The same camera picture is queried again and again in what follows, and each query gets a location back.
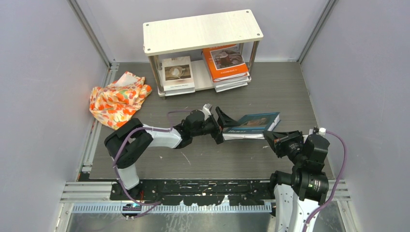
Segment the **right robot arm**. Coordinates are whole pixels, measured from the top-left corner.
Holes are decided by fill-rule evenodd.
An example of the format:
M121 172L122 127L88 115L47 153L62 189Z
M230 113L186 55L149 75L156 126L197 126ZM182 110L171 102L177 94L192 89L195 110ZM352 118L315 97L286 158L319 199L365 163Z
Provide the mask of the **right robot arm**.
M311 232L314 211L322 206L329 190L323 172L329 141L316 133L303 135L301 131L264 131L264 138L278 158L286 157L292 172L271 174L269 194L275 198L272 213L277 232Z

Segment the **palm leaf cover book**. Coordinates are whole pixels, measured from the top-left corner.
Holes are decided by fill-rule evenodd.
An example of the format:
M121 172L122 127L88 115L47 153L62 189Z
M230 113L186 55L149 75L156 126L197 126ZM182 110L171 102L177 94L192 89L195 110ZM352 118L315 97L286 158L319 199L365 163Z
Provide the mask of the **palm leaf cover book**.
M249 81L249 78L250 78L250 75L247 72L246 75L243 75L243 76L230 78L230 79L224 79L224 80L221 80L221 81L216 81L216 82L214 82L214 87L218 88L218 87L223 86L223 85L231 85L231 84L233 85L235 83Z

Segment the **orange good morning book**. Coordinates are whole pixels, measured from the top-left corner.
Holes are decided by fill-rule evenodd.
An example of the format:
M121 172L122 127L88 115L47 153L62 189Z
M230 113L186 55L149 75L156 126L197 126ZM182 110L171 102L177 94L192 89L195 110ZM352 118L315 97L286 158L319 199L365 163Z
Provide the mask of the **orange good morning book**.
M238 44L204 48L202 55L214 83L249 75Z

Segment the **afternoon tea book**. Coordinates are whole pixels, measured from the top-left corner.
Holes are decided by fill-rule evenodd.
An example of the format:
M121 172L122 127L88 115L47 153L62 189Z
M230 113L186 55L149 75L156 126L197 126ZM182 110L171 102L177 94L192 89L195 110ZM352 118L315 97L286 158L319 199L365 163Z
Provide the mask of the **afternoon tea book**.
M165 96L195 92L190 56L166 58L161 61Z

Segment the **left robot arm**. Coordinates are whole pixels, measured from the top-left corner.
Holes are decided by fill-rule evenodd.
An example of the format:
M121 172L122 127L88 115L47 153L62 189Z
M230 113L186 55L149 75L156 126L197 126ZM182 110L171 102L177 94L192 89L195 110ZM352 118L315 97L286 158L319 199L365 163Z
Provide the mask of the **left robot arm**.
M106 137L104 145L113 160L122 193L130 200L141 193L140 178L135 163L150 147L181 149L190 145L194 137L210 135L216 142L224 141L223 129L238 126L239 122L225 114L219 107L217 115L211 104L192 110L177 125L168 128L153 127L132 118Z

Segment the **teal cover book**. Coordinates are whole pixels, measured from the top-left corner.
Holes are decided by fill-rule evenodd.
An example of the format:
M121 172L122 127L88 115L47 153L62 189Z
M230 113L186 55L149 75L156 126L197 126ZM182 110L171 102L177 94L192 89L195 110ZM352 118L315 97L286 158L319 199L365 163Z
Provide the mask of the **teal cover book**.
M224 140L264 139L264 131L273 131L280 122L280 112L244 115L239 125L228 127L223 133Z

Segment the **white grey cover book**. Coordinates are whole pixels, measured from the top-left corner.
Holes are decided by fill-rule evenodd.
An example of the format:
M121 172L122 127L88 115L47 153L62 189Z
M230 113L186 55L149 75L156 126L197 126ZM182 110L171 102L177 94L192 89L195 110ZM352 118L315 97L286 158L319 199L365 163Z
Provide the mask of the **white grey cover book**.
M230 89L238 88L238 87L243 87L247 86L249 81L239 81L239 82L230 82L230 83L225 83L225 84L218 84L214 86L215 91L218 92L223 92L227 91Z

